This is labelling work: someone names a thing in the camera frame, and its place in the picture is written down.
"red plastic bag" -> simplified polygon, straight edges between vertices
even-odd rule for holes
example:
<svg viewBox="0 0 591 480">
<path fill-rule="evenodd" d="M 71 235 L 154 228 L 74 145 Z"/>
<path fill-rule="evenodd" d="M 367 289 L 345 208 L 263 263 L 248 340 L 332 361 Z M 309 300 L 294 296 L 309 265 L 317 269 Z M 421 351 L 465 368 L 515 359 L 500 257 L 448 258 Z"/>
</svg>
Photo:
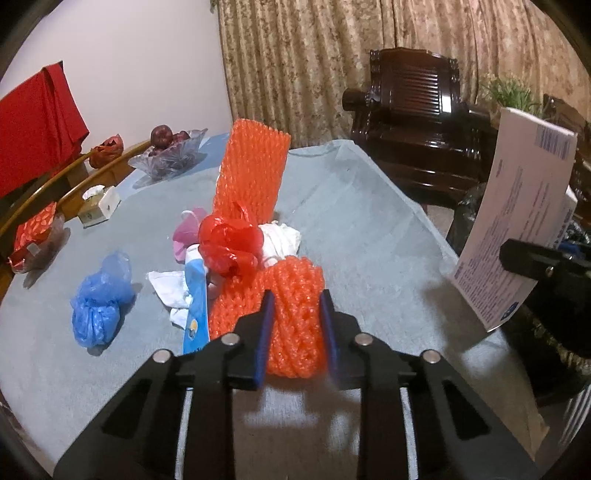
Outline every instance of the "red plastic bag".
<svg viewBox="0 0 591 480">
<path fill-rule="evenodd" d="M 261 265 L 262 231 L 252 224 L 246 207 L 234 205 L 241 218 L 209 215 L 199 227 L 199 253 L 205 265 L 222 277 L 249 276 Z"/>
<path fill-rule="evenodd" d="M 109 137 L 90 151 L 90 166 L 92 168 L 102 168 L 114 159 L 119 158 L 122 153 L 123 140 L 119 134 Z"/>
</svg>

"green plant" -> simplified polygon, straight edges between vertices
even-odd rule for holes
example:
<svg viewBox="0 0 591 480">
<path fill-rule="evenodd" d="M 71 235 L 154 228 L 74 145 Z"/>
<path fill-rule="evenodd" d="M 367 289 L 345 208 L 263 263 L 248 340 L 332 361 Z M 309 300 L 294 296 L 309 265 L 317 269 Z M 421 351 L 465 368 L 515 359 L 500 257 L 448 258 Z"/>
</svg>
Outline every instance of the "green plant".
<svg viewBox="0 0 591 480">
<path fill-rule="evenodd" d="M 482 86 L 485 97 L 501 106 L 517 108 L 535 116 L 542 115 L 541 105 L 534 101 L 531 88 L 514 75 L 503 79 L 490 75 Z"/>
</svg>

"metal screw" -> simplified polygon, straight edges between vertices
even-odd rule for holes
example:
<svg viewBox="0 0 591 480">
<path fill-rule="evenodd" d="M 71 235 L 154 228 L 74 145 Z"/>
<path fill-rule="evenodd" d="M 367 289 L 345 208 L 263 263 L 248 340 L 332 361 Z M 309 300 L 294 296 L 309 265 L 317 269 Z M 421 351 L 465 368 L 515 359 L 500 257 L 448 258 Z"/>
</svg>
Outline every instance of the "metal screw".
<svg viewBox="0 0 591 480">
<path fill-rule="evenodd" d="M 439 360 L 441 360 L 441 354 L 436 350 L 425 350 L 423 352 L 423 358 L 430 364 L 436 364 Z"/>
<path fill-rule="evenodd" d="M 168 350 L 156 350 L 152 355 L 152 360 L 154 360 L 157 364 L 165 364 L 170 360 L 171 354 Z"/>
<path fill-rule="evenodd" d="M 368 346 L 371 345 L 371 342 L 374 341 L 374 337 L 372 337 L 368 333 L 358 333 L 355 335 L 355 343 L 361 346 Z"/>
<path fill-rule="evenodd" d="M 222 343 L 224 345 L 228 345 L 228 346 L 236 345 L 239 341 L 240 341 L 240 336 L 233 333 L 233 332 L 227 333 L 226 335 L 224 335 L 222 337 Z"/>
</svg>

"dark wooden chair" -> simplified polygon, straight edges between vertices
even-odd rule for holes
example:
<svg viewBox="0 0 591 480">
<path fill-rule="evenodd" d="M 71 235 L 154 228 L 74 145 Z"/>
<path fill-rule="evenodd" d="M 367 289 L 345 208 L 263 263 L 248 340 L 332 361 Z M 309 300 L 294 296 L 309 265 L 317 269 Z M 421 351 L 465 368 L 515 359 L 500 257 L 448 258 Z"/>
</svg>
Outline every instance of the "dark wooden chair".
<svg viewBox="0 0 591 480">
<path fill-rule="evenodd" d="M 544 95 L 543 118 L 577 134 L 577 151 L 570 176 L 570 187 L 577 197 L 575 218 L 591 228 L 591 125 L 564 100 Z"/>
<path fill-rule="evenodd" d="M 369 90 L 347 89 L 351 139 L 410 198 L 454 208 L 484 181 L 496 132 L 487 111 L 460 100 L 457 60 L 427 50 L 372 50 Z"/>
</svg>

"tissue box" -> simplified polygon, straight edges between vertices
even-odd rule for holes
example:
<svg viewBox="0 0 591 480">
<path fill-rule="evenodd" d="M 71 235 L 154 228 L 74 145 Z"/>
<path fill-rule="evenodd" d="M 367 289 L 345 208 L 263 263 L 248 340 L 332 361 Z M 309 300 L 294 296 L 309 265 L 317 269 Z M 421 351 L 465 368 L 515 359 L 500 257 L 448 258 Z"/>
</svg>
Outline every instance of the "tissue box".
<svg viewBox="0 0 591 480">
<path fill-rule="evenodd" d="M 96 225 L 111 218 L 121 198 L 115 187 L 109 187 L 84 201 L 78 218 L 84 228 Z"/>
</svg>

